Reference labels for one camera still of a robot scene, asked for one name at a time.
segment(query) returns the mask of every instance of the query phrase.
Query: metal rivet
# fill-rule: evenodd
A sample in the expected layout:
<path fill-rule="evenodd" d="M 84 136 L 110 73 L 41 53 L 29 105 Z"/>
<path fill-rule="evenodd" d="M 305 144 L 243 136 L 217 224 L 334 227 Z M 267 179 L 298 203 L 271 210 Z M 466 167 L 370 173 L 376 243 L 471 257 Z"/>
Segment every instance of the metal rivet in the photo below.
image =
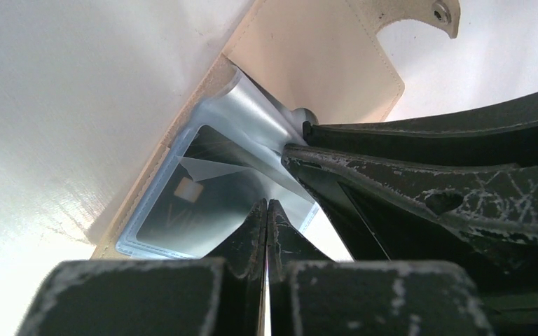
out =
<path fill-rule="evenodd" d="M 442 1 L 436 1 L 432 4 L 432 12 L 434 17 L 442 24 L 450 23 L 450 14 L 448 8 Z"/>

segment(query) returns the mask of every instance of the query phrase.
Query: beige wallet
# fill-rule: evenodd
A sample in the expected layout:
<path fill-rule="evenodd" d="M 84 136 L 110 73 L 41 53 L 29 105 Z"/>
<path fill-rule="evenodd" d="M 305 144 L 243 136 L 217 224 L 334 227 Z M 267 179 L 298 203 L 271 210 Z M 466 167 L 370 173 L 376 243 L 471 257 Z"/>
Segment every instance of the beige wallet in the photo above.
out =
<path fill-rule="evenodd" d="M 203 97 L 237 65 L 288 109 L 307 108 L 321 124 L 383 121 L 404 84 L 376 34 L 399 20 L 419 20 L 457 36 L 458 0 L 256 0 L 153 151 L 92 258 L 129 258 L 115 244 Z"/>

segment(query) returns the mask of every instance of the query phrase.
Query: white surface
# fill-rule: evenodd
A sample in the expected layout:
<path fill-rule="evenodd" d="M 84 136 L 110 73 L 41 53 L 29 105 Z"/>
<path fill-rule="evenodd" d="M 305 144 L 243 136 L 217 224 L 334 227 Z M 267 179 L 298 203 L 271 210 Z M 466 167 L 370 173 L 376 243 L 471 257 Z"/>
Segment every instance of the white surface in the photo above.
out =
<path fill-rule="evenodd" d="M 47 270 L 90 256 L 248 1 L 0 2 L 0 335 Z M 406 83 L 391 120 L 538 91 L 538 1 L 464 0 L 455 40 L 378 37 Z M 322 223 L 309 237 L 343 259 Z"/>

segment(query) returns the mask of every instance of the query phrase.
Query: stitching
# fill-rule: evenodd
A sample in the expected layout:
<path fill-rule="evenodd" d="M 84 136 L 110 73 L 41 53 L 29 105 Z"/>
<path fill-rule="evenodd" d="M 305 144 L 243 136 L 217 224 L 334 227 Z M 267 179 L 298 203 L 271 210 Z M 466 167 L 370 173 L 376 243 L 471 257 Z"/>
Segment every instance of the stitching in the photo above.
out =
<path fill-rule="evenodd" d="M 389 71 L 389 74 L 391 75 L 391 77 L 393 78 L 393 80 L 395 81 L 395 83 L 397 84 L 397 94 L 395 96 L 395 98 L 393 98 L 393 100 L 391 100 L 391 104 L 389 105 L 389 107 L 387 107 L 387 110 L 385 112 L 382 113 L 382 115 L 380 116 L 381 118 L 388 112 L 390 112 L 392 109 L 393 109 L 393 105 L 394 103 L 399 99 L 399 97 L 401 96 L 401 83 L 399 82 L 399 80 L 397 79 L 397 77 L 395 77 L 395 75 L 393 74 L 393 71 L 389 68 L 389 64 L 386 63 L 385 61 L 385 58 L 382 56 L 382 54 L 380 53 L 380 50 L 378 50 L 378 48 L 376 47 L 376 44 L 374 44 L 374 40 L 372 39 L 372 36 L 370 36 L 370 34 L 368 33 L 368 30 L 366 29 L 366 27 L 364 26 L 364 24 L 361 22 L 359 16 L 357 15 L 356 11 L 352 8 L 352 5 L 350 5 L 350 2 L 348 0 L 345 0 L 345 3 L 347 4 L 347 7 L 350 8 L 350 11 L 352 11 L 352 13 L 354 13 L 356 19 L 358 19 L 358 23 L 361 25 L 362 29 L 364 30 L 364 32 L 366 33 L 366 36 L 370 39 L 370 42 L 372 43 L 372 46 L 373 48 L 376 50 L 376 52 L 378 53 L 378 56 L 380 57 L 380 60 L 382 61 L 382 63 L 385 65 L 385 67 L 387 68 L 387 70 Z"/>
<path fill-rule="evenodd" d="M 244 28 L 244 31 L 242 32 L 242 34 L 240 34 L 240 36 L 238 37 L 238 40 L 236 40 L 236 42 L 234 42 L 234 46 L 230 49 L 230 51 L 228 51 L 226 53 L 226 57 L 230 56 L 230 54 L 232 54 L 234 52 L 234 49 L 236 49 L 236 47 L 240 43 L 240 39 L 242 39 L 242 37 L 247 33 L 247 31 L 249 30 L 250 25 L 254 22 L 254 20 L 256 20 L 256 18 L 258 17 L 258 14 L 261 12 L 261 9 L 263 9 L 263 7 L 265 7 L 266 2 L 267 2 L 267 0 L 263 0 L 263 2 L 261 2 L 261 5 L 258 6 L 258 9 L 256 10 L 256 13 L 254 13 L 254 15 L 253 15 L 252 19 L 250 20 L 249 24 L 247 24 L 247 26 Z"/>
<path fill-rule="evenodd" d="M 106 253 L 106 251 L 108 251 L 108 248 L 110 247 L 110 243 L 113 240 L 115 240 L 116 234 L 118 233 L 118 231 L 120 230 L 120 227 L 122 226 L 121 224 L 125 222 L 125 220 L 129 216 L 129 214 L 133 213 L 132 210 L 135 209 L 135 203 L 137 202 L 137 200 L 140 200 L 143 197 L 143 194 L 145 193 L 146 186 L 149 186 L 149 183 L 151 182 L 151 179 L 153 178 L 152 177 L 153 173 L 156 171 L 156 168 L 161 164 L 162 161 L 163 161 L 162 158 L 160 158 L 158 160 L 158 162 L 156 163 L 156 165 L 153 166 L 153 169 L 151 170 L 151 172 L 147 176 L 147 179 L 145 180 L 145 183 L 141 187 L 141 190 L 137 193 L 137 196 L 135 196 L 135 198 L 133 199 L 133 202 L 131 203 L 131 207 L 129 208 L 129 210 L 127 210 L 127 212 L 123 216 L 123 219 L 120 221 L 120 224 L 118 224 L 118 226 L 116 227 L 116 230 L 114 230 L 114 234 L 111 236 L 111 239 L 108 241 L 108 244 L 106 244 L 106 246 L 104 247 L 104 250 L 102 251 L 102 253 L 99 255 L 98 258 L 103 257 L 104 254 Z"/>

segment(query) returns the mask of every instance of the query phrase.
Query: beige leather flap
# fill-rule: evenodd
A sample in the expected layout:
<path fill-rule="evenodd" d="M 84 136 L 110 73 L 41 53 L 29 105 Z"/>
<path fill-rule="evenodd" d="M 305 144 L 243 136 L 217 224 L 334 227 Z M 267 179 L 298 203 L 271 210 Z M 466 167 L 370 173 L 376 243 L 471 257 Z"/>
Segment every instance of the beige leather flap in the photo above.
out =
<path fill-rule="evenodd" d="M 287 108 L 321 124 L 383 120 L 404 84 L 376 33 L 414 19 L 457 36 L 458 0 L 258 0 L 223 53 Z"/>

